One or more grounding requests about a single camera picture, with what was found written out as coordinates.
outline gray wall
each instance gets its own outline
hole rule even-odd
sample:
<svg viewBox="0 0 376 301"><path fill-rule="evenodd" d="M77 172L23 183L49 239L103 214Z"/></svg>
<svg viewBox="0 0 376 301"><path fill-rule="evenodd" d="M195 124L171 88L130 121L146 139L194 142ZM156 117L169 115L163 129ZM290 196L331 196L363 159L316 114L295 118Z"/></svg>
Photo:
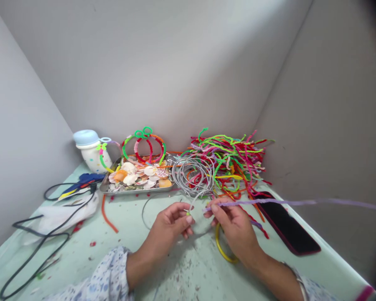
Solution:
<svg viewBox="0 0 376 301"><path fill-rule="evenodd" d="M0 0L0 14L73 131L149 125L176 151L203 127L254 127L310 3Z"/></svg>
<svg viewBox="0 0 376 301"><path fill-rule="evenodd" d="M0 245L80 163L72 132L0 17Z"/></svg>
<svg viewBox="0 0 376 301"><path fill-rule="evenodd" d="M285 198L376 204L376 26L361 1L315 0L256 127L276 139L265 166ZM296 207L376 285L376 212Z"/></svg>

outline metal tray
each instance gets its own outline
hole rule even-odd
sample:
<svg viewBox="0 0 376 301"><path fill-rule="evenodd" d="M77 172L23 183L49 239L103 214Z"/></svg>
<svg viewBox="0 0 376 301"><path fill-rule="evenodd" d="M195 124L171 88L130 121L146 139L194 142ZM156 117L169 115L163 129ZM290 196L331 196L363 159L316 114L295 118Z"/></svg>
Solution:
<svg viewBox="0 0 376 301"><path fill-rule="evenodd" d="M166 152L166 156L164 157L164 160L166 161L167 165L173 165L175 163L175 158ZM116 170L117 165L120 163L121 157L116 160L116 162L113 163L111 169ZM165 188L150 188L150 189L139 189L139 190L127 190L127 191L107 191L109 189L110 181L109 181L109 172L104 177L104 180L100 184L99 190L108 196L123 196L123 195L129 195L129 194L148 194L148 193L158 193L158 192L168 192L172 189L174 189L175 182L173 181L173 177L170 176L169 180L172 182L172 185L170 187Z"/></svg>

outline smartphone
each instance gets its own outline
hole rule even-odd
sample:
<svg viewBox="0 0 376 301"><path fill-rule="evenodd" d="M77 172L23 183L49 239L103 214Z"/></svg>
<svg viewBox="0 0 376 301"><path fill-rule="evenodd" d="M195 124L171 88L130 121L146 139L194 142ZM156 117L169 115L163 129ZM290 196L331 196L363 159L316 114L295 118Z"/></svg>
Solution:
<svg viewBox="0 0 376 301"><path fill-rule="evenodd" d="M256 198L275 199L269 192L262 193L268 196L259 195ZM262 203L258 204L258 207L292 253L302 256L321 251L318 243L281 204Z"/></svg>

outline left hand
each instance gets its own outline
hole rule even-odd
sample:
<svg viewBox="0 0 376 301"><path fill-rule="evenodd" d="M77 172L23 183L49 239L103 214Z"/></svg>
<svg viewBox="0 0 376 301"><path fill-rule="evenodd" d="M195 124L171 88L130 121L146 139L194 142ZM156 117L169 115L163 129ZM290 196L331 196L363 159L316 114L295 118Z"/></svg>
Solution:
<svg viewBox="0 0 376 301"><path fill-rule="evenodd" d="M189 210L190 206L188 203L176 202L161 211L138 252L157 263L167 256L180 234L185 239L192 236L191 225L195 224L195 220L184 211Z"/></svg>

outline polka dot bottle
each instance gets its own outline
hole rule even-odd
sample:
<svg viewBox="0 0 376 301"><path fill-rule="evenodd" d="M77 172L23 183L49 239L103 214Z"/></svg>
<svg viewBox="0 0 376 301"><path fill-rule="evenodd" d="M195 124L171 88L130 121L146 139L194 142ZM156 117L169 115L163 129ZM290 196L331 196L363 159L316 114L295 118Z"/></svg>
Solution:
<svg viewBox="0 0 376 301"><path fill-rule="evenodd" d="M74 134L74 140L76 142L76 147L81 150L82 157L92 173L106 174L107 170L100 163L99 150L96 149L99 144L102 144L96 132L92 130L76 132ZM107 167L111 167L113 165L106 150L103 151L103 161Z"/></svg>

